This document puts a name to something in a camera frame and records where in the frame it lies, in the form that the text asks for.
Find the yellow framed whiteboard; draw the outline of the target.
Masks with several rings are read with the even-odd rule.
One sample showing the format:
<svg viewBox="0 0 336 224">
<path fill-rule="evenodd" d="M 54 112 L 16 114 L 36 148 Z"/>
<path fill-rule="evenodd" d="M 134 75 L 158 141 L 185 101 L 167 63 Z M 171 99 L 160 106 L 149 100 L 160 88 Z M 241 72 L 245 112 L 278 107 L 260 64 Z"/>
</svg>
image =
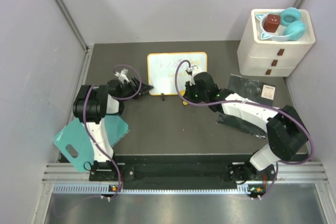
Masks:
<svg viewBox="0 0 336 224">
<path fill-rule="evenodd" d="M 174 78 L 176 69 L 183 60 L 188 60 L 192 66 L 198 66 L 207 71 L 205 52 L 169 52 L 148 55 L 148 82 L 153 86 L 150 95 L 177 95 Z"/>
</svg>

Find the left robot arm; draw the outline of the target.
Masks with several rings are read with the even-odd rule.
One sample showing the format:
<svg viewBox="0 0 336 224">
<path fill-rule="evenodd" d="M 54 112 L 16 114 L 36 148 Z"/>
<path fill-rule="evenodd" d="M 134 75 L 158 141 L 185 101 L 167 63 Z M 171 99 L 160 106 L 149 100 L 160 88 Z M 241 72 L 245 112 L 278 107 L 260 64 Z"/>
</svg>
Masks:
<svg viewBox="0 0 336 224">
<path fill-rule="evenodd" d="M 145 84 L 135 77 L 122 81 L 112 79 L 97 88 L 92 88 L 90 85 L 81 86 L 72 111 L 90 133 L 89 140 L 95 162 L 105 163 L 113 158 L 113 149 L 109 143 L 104 123 L 106 115 L 121 115 L 125 100 L 139 99 L 152 89 L 154 86 Z"/>
</svg>

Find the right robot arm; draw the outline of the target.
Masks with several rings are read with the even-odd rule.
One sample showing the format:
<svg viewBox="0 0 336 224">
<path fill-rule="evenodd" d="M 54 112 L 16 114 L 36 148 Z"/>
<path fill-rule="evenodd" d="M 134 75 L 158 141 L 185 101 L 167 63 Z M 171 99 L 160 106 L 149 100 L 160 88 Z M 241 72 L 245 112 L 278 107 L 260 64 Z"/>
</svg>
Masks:
<svg viewBox="0 0 336 224">
<path fill-rule="evenodd" d="M 197 68 L 187 68 L 186 73 L 190 79 L 185 83 L 184 99 L 206 104 L 213 112 L 240 119 L 267 134 L 268 144 L 257 150 L 245 166 L 248 178 L 258 179 L 275 162 L 290 162 L 307 143 L 305 127 L 293 107 L 267 106 L 219 89 L 209 73 Z"/>
</svg>

